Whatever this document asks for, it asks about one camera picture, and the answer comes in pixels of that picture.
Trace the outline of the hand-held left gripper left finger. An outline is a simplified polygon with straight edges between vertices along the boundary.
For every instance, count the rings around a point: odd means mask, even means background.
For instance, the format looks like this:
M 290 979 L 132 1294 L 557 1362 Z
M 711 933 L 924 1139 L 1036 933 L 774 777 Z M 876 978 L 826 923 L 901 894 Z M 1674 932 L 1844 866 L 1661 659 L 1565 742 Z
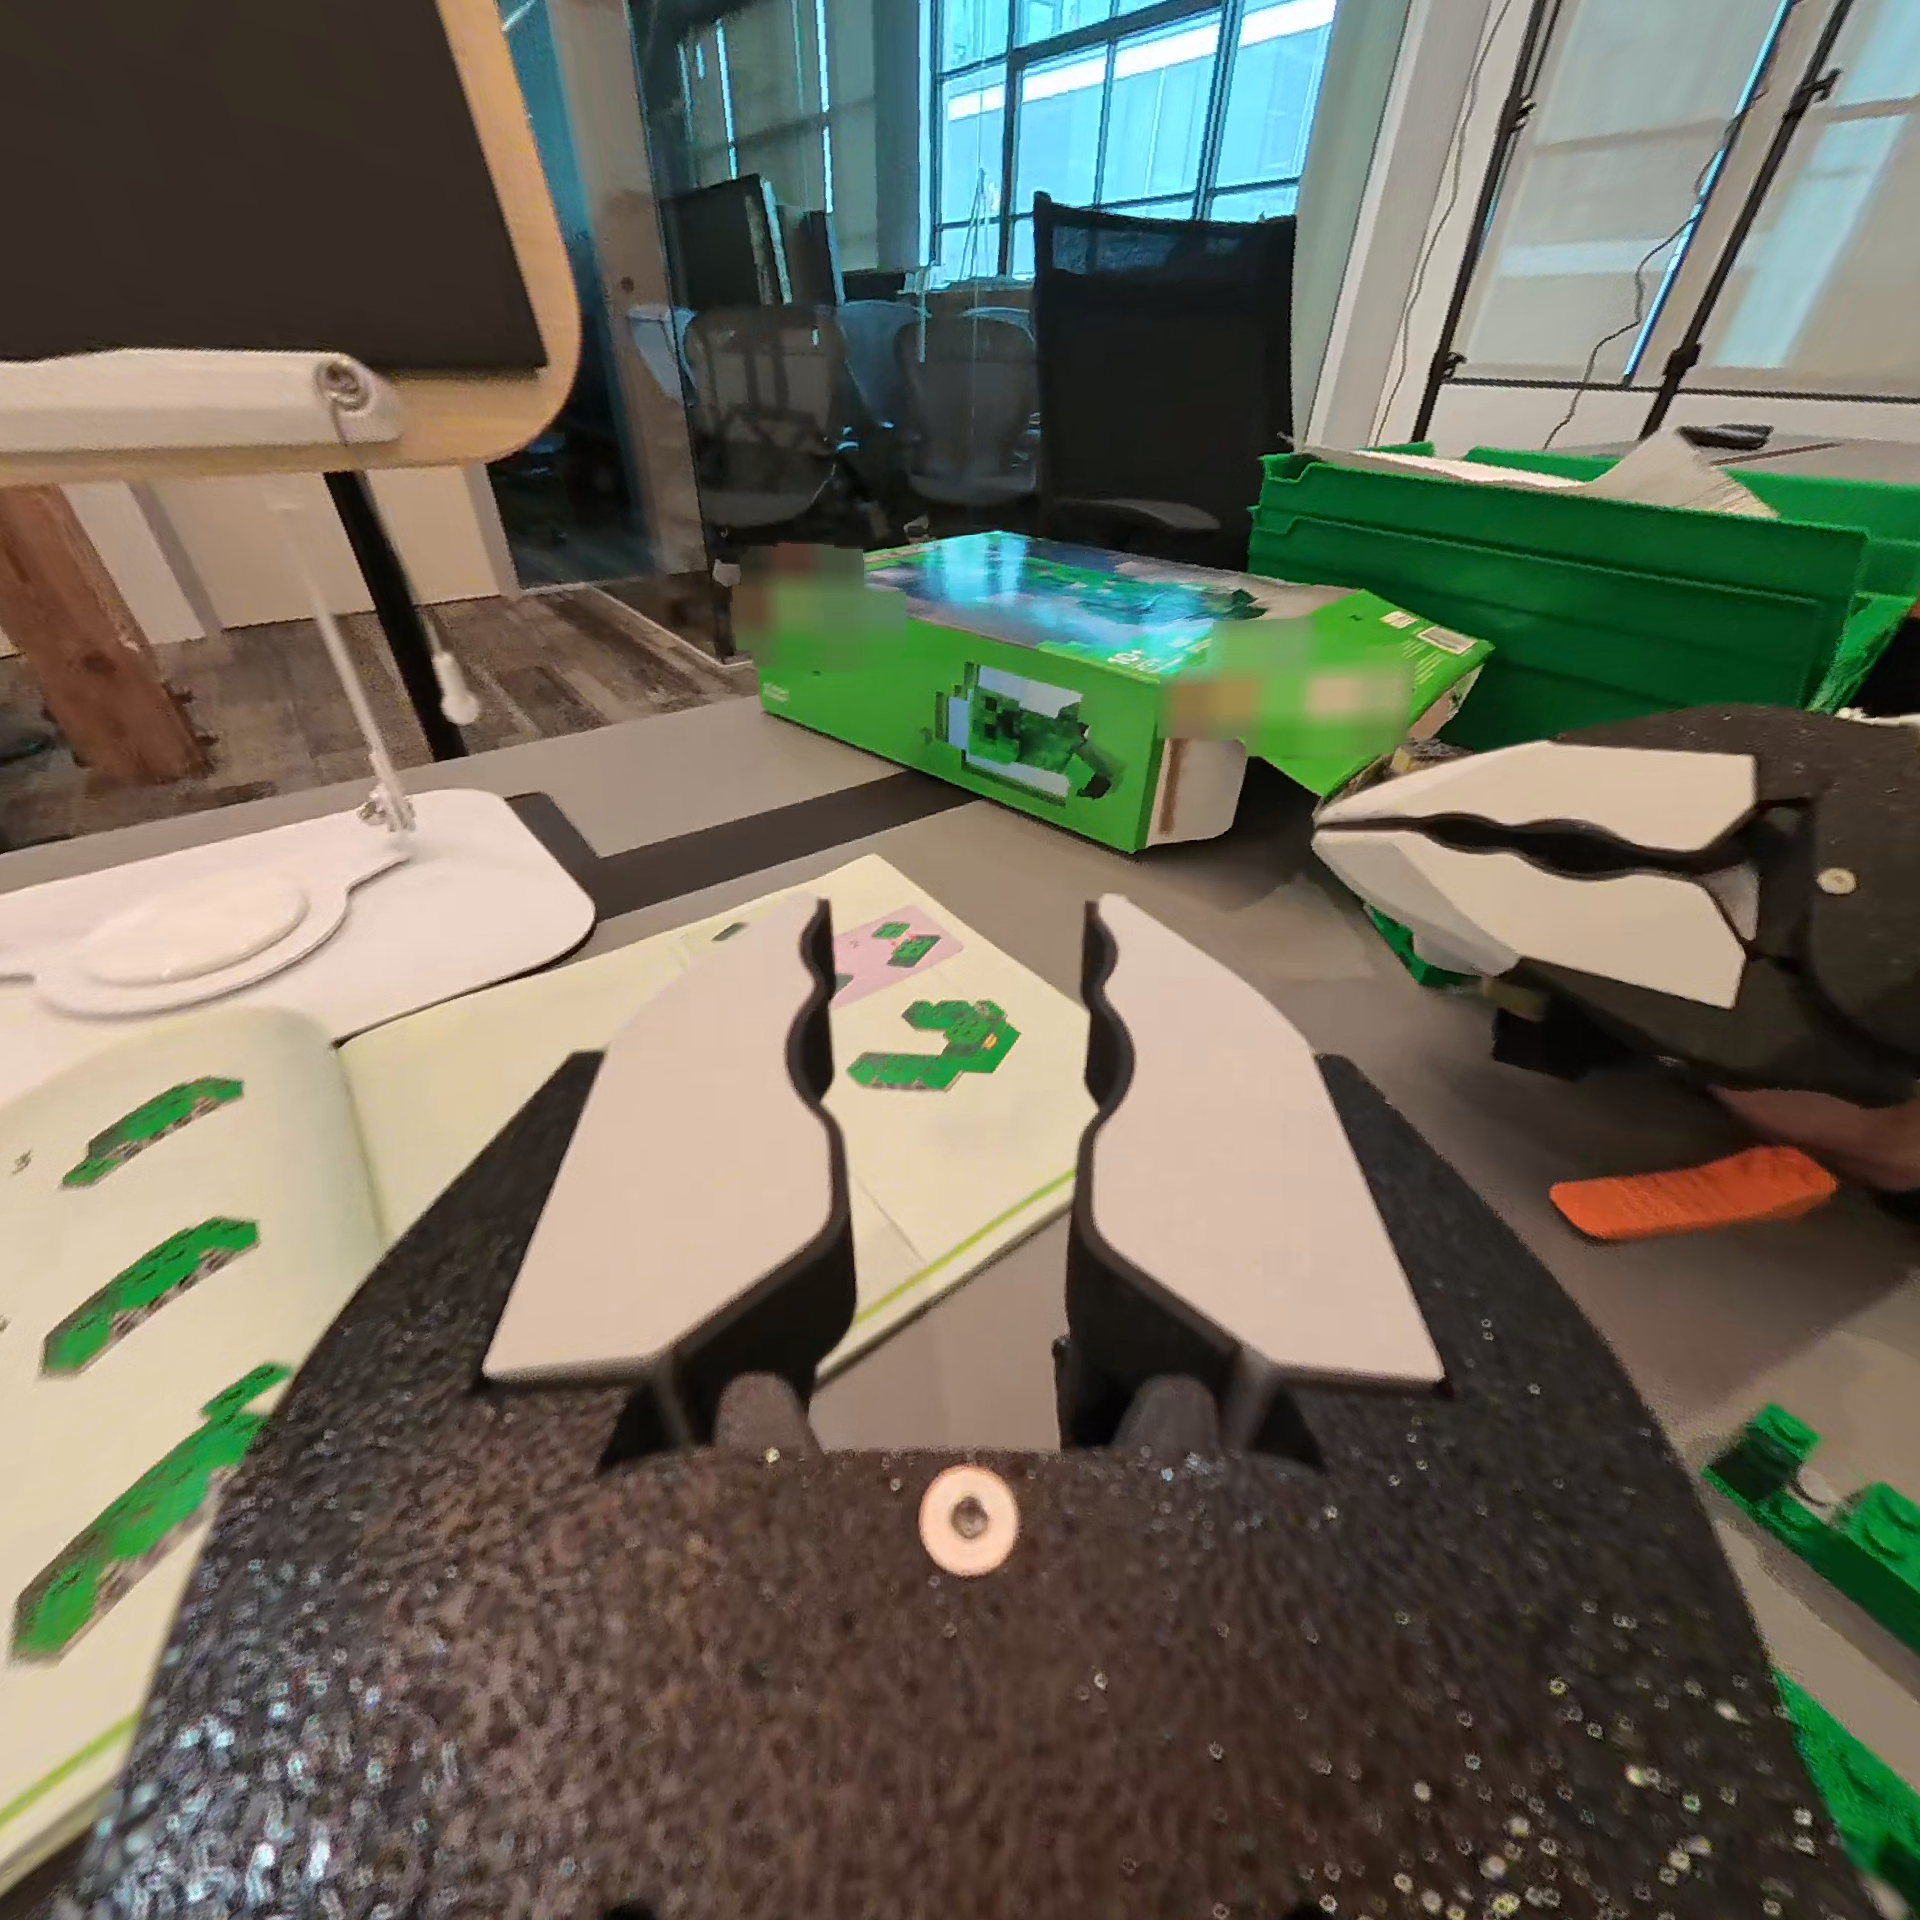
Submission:
M 782 897 L 614 1031 L 487 1380 L 810 1384 L 854 1307 L 828 996 L 828 903 Z

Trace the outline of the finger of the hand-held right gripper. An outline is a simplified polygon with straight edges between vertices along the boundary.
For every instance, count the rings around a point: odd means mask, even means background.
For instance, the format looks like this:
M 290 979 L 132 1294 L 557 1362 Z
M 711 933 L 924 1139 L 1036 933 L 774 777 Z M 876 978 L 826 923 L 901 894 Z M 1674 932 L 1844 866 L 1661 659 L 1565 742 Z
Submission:
M 1584 747 L 1531 742 L 1493 756 L 1435 760 L 1349 794 L 1317 816 L 1317 838 L 1359 830 L 1579 834 L 1653 855 L 1699 855 L 1759 810 L 1749 756 L 1668 747 Z
M 1523 853 L 1461 853 L 1415 830 L 1359 830 L 1314 850 L 1445 968 L 1481 978 L 1560 968 L 1714 1009 L 1742 996 L 1744 945 L 1702 881 L 1574 880 Z

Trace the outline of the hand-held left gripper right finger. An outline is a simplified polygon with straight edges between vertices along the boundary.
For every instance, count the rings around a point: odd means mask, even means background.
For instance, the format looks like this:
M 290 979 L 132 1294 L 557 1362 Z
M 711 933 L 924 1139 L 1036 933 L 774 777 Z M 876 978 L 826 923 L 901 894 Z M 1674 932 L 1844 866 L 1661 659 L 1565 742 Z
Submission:
M 1083 912 L 1067 1334 L 1114 1380 L 1427 1396 L 1443 1358 L 1306 1035 L 1129 897 Z

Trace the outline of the grey desk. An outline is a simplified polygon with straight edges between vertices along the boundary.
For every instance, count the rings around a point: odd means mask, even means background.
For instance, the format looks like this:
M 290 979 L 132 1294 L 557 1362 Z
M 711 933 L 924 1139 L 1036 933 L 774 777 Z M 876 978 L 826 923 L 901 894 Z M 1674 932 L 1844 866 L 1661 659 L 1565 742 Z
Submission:
M 287 1384 L 161 1663 L 72 1916 L 1874 1916 L 1767 1668 L 1916 1770 L 1916 1663 L 1705 1498 L 1798 1400 L 1916 1488 L 1916 1251 L 1869 1206 L 1603 1251 L 1560 1175 L 1720 1149 L 1653 1075 L 1487 1057 L 1255 784 L 1124 863 L 751 703 L 417 772 L 543 794 L 602 947 L 840 855 L 1079 991 L 1083 903 L 1219 953 L 1326 1063 L 1445 1388 L 1291 1384 L 1053 1447 L 1055 1220 L 813 1405 L 661 1425 L 497 1388 L 484 1337 L 595 1057 Z

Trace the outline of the white desk lamp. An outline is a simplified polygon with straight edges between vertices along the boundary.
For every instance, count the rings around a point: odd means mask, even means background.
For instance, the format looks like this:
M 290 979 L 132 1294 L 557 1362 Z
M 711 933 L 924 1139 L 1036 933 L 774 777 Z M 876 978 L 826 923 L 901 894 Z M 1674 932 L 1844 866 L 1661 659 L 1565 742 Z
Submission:
M 163 454 L 396 450 L 397 387 L 320 351 L 98 351 L 3 363 L 3 470 L 52 459 L 136 470 Z M 487 789 L 411 797 L 322 589 L 294 533 L 290 570 L 371 759 L 344 814 L 256 830 L 3 894 L 3 991 L 35 1022 L 108 1030 L 209 1003 L 284 1003 L 332 1038 L 564 958 L 595 928 L 587 892 Z

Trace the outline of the person's right hand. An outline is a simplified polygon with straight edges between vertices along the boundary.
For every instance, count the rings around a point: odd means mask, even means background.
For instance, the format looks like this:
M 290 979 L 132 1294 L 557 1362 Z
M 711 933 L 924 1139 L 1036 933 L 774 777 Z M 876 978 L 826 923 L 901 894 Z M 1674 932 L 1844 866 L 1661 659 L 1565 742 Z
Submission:
M 1822 1090 L 1710 1090 L 1762 1139 L 1818 1159 L 1834 1175 L 1879 1193 L 1916 1188 L 1916 1096 L 1858 1108 Z

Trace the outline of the small green brick pile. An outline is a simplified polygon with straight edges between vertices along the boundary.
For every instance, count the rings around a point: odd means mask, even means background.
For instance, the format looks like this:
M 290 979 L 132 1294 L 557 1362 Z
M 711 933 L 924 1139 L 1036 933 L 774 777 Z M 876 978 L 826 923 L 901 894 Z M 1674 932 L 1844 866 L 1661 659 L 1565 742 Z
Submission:
M 1411 984 L 1425 991 L 1478 991 L 1481 974 L 1445 968 L 1416 945 L 1415 932 L 1390 922 L 1379 907 L 1364 906 L 1363 913 L 1367 917 L 1379 942 L 1390 952 L 1390 958 L 1404 968 Z

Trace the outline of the green plastic bin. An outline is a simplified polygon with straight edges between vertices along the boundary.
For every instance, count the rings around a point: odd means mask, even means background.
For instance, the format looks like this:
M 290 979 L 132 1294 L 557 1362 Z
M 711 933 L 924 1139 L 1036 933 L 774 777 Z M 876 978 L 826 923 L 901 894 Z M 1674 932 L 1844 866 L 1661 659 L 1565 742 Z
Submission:
M 1916 487 L 1737 468 L 1767 516 L 1594 492 L 1590 454 L 1478 447 L 1471 478 L 1264 459 L 1251 570 L 1481 639 L 1443 724 L 1493 752 L 1671 710 L 1855 703 L 1916 608 Z

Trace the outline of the orange brick separator tool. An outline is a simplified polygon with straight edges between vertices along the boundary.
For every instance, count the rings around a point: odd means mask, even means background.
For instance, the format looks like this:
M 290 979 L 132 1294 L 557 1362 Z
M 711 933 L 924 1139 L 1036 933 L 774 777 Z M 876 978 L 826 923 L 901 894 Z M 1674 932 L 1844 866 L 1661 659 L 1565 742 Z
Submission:
M 1828 1206 L 1837 1180 L 1794 1146 L 1749 1146 L 1702 1165 L 1555 1182 L 1552 1207 L 1599 1245 L 1780 1226 Z

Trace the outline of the white paper sheets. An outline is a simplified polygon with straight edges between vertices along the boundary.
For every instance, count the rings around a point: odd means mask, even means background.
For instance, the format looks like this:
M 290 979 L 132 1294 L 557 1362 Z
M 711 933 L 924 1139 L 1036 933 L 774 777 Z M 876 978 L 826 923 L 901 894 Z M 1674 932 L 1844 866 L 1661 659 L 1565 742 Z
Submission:
M 1632 506 L 1690 509 L 1734 518 L 1780 518 L 1780 509 L 1762 503 L 1749 487 L 1707 463 L 1686 437 L 1664 430 L 1627 450 L 1627 459 L 1620 459 L 1603 474 L 1584 479 L 1538 468 L 1441 461 L 1435 454 L 1381 447 L 1340 450 L 1326 445 L 1306 445 L 1302 454 L 1356 474 L 1430 478 L 1443 484 L 1501 487 L 1526 492 L 1579 492 Z

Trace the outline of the open brick instruction booklet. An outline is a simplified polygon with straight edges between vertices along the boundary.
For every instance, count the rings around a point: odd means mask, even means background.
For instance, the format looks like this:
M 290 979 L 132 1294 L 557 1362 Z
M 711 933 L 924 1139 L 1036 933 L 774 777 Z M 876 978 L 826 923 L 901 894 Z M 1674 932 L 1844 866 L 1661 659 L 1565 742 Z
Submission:
M 833 1377 L 1067 1207 L 1088 1014 L 877 855 L 828 903 L 860 1304 Z M 83 1835 L 211 1513 L 381 1259 L 579 1053 L 782 894 L 346 1046 L 188 1015 L 3 1105 L 3 1888 Z

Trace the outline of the green toy brick box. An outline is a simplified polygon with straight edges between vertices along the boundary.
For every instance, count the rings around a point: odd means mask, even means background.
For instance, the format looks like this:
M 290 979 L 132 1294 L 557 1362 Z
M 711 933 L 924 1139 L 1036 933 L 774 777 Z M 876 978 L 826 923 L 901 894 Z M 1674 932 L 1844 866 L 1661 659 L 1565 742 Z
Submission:
M 1012 533 L 759 549 L 733 633 L 766 714 L 1124 855 L 1226 835 L 1255 763 L 1367 780 L 1493 656 L 1367 591 Z

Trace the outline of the black tripod stand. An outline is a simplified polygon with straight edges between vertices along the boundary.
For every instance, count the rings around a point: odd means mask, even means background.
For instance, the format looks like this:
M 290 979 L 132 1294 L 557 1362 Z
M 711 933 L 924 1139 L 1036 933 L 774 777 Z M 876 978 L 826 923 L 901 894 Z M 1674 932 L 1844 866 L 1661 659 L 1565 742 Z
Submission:
M 1488 149 L 1488 161 L 1487 161 L 1487 171 L 1478 180 L 1476 207 L 1474 207 L 1471 228 L 1465 228 L 1465 240 L 1461 250 L 1452 293 L 1445 300 L 1443 326 L 1441 326 L 1435 356 L 1427 363 L 1425 396 L 1420 396 L 1415 425 L 1411 425 L 1415 442 L 1430 442 L 1441 393 L 1452 379 L 1452 374 L 1461 374 L 1465 366 L 1465 352 L 1461 346 L 1465 300 L 1471 300 L 1478 260 L 1481 260 L 1488 235 L 1493 235 L 1501 186 L 1505 186 L 1512 161 L 1517 154 L 1517 136 L 1538 106 L 1540 71 L 1545 71 L 1549 47 L 1552 47 L 1552 35 L 1559 34 L 1560 12 L 1565 12 L 1565 5 L 1531 5 L 1526 12 L 1517 59 L 1516 59 L 1508 93 L 1498 107 L 1498 120 L 1496 120 L 1496 144 Z
M 1695 240 L 1686 250 L 1681 267 L 1690 289 L 1690 309 L 1668 351 L 1635 442 L 1648 442 L 1664 429 L 1681 387 L 1702 363 L 1716 304 L 1742 265 L 1742 253 L 1759 226 L 1767 197 L 1808 112 L 1825 106 L 1843 79 L 1837 41 L 1850 12 L 1855 5 L 1784 5 L 1749 106 L 1737 116 L 1725 162 L 1702 203 Z

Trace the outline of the green brick plate assembly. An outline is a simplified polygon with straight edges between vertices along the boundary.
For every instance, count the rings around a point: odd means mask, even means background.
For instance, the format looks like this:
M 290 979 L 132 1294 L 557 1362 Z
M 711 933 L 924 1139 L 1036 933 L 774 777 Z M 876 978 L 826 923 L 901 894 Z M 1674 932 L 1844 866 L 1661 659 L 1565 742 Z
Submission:
M 1884 1479 L 1831 1493 L 1816 1473 L 1818 1447 L 1816 1426 L 1784 1405 L 1762 1405 L 1699 1477 L 1893 1642 L 1916 1651 L 1916 1503 Z

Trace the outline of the black mesh office chair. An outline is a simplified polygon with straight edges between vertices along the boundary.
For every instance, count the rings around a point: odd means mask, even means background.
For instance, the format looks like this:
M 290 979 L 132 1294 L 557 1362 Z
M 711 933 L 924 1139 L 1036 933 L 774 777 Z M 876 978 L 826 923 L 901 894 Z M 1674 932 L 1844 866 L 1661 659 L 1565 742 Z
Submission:
M 1292 445 L 1296 215 L 1037 193 L 1031 223 L 1042 538 L 1244 573 L 1264 461 Z

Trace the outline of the black stand pole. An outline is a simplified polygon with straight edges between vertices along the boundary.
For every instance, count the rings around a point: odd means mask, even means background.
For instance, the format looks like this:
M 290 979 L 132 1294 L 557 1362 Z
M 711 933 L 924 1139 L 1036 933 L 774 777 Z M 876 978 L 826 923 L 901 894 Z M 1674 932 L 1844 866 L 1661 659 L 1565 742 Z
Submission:
M 465 731 L 441 707 L 432 629 L 417 612 L 408 573 L 379 516 L 377 492 L 359 470 L 328 470 L 328 496 L 348 543 L 352 561 L 371 598 L 371 613 L 396 663 L 397 686 L 411 707 L 432 760 L 467 759 Z

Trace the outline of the grey mesh office chair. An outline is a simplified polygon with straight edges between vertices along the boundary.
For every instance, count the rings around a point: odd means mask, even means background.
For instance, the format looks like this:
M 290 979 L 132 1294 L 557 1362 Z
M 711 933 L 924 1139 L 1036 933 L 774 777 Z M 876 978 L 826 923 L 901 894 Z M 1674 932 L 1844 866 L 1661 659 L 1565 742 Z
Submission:
M 840 500 L 848 410 L 833 306 L 708 306 L 684 352 L 697 489 L 719 543 L 774 535 Z
M 927 314 L 895 336 L 906 484 L 939 509 L 1037 496 L 1037 346 L 997 314 Z

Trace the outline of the large paned window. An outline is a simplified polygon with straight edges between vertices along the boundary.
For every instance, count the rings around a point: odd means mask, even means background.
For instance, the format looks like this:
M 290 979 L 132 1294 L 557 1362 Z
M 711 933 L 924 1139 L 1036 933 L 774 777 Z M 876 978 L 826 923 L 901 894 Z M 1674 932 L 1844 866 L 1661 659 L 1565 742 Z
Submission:
M 1334 5 L 924 5 L 927 281 L 1031 281 L 1036 203 L 1292 215 Z

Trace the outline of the green brick plate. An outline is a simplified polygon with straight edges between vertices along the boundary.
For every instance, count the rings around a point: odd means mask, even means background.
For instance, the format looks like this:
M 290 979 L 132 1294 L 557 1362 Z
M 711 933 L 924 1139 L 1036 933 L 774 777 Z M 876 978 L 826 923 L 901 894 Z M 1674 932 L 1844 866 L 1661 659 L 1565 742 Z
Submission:
M 1893 1916 L 1916 1916 L 1916 1791 L 1786 1673 L 1772 1688 L 1844 1859 Z

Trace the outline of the wood-rimmed black board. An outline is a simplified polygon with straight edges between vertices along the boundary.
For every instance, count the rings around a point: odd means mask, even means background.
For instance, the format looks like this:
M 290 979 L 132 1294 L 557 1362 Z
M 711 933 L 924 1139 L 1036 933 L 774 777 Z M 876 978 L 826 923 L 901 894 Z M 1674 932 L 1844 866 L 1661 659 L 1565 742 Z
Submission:
M 497 5 L 3 5 L 3 487 L 489 463 L 579 363 Z

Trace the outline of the wooden post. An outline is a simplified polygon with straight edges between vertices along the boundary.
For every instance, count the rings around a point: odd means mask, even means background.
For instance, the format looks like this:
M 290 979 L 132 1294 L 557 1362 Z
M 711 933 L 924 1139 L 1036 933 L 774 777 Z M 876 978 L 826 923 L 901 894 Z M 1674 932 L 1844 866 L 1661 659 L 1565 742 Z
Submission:
M 58 487 L 3 489 L 3 637 L 88 773 L 108 784 L 209 773 L 206 734 Z

